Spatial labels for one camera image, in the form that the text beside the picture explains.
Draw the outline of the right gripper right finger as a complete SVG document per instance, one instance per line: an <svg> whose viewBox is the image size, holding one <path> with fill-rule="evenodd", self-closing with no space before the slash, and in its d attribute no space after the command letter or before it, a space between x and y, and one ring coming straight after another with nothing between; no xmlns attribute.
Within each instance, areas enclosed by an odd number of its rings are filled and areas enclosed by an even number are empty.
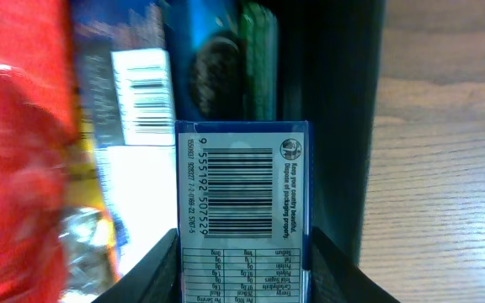
<svg viewBox="0 0 485 303"><path fill-rule="evenodd" d="M317 227L312 228L311 272L311 303L399 303Z"/></svg>

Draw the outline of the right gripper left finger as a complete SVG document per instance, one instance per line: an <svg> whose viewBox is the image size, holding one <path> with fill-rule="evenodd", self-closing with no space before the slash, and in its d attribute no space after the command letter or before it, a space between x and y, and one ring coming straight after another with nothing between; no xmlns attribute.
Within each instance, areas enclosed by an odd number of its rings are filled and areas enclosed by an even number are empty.
<svg viewBox="0 0 485 303"><path fill-rule="evenodd" d="M179 235L173 228L93 303L180 303L179 252Z"/></svg>

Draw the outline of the small blue box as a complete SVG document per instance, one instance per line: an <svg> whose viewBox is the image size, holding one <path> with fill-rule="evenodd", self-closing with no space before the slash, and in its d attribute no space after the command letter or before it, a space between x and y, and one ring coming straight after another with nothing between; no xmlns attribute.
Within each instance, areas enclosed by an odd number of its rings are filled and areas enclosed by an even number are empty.
<svg viewBox="0 0 485 303"><path fill-rule="evenodd" d="M180 300L311 299L306 121L176 124Z"/></svg>

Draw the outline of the dark blue chocolate bar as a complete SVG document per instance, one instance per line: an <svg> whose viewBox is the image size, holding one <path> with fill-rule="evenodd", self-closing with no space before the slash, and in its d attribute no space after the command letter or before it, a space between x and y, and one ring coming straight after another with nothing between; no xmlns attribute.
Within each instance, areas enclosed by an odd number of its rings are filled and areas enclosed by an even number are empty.
<svg viewBox="0 0 485 303"><path fill-rule="evenodd" d="M83 105L122 270L177 224L175 108L163 13L152 0L75 0Z"/></svg>

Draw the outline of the red snack packet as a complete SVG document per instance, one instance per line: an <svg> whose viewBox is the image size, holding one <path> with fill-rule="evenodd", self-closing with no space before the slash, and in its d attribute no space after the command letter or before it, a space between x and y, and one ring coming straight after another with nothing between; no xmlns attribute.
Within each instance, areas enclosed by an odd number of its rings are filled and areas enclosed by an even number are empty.
<svg viewBox="0 0 485 303"><path fill-rule="evenodd" d="M0 302L55 302L66 282L69 14L61 0L0 0Z"/></svg>

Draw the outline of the dark green box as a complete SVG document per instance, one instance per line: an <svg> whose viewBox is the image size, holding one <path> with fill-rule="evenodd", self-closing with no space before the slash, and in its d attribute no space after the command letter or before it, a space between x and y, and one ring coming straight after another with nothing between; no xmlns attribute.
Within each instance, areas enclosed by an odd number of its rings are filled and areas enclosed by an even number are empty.
<svg viewBox="0 0 485 303"><path fill-rule="evenodd" d="M280 118L312 126L312 224L358 263L386 3L264 6L280 27Z"/></svg>

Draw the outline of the blue Oreo cookie pack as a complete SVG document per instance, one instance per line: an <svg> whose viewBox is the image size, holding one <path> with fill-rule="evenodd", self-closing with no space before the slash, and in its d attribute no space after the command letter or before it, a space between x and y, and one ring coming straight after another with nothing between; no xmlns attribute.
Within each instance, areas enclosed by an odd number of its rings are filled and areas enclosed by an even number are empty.
<svg viewBox="0 0 485 303"><path fill-rule="evenodd" d="M243 119L243 48L237 2L163 4L176 115L180 120Z"/></svg>

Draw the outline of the green chocolate bar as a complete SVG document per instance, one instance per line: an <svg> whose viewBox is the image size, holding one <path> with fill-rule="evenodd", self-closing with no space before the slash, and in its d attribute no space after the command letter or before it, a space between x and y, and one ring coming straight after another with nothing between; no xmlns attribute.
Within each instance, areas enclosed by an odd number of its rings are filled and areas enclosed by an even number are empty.
<svg viewBox="0 0 485 303"><path fill-rule="evenodd" d="M239 21L245 48L244 117L246 120L277 120L277 18L265 6L246 1Z"/></svg>

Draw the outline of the yellow Hacks candy bag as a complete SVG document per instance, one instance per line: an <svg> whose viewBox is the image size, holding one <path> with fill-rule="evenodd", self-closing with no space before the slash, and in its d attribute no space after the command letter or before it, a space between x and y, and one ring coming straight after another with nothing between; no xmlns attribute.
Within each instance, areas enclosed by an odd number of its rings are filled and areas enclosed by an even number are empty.
<svg viewBox="0 0 485 303"><path fill-rule="evenodd" d="M94 160L93 125L85 114L80 136L68 150L66 207L59 239L67 259L60 302L92 302L120 278L116 273L115 229L104 204Z"/></svg>

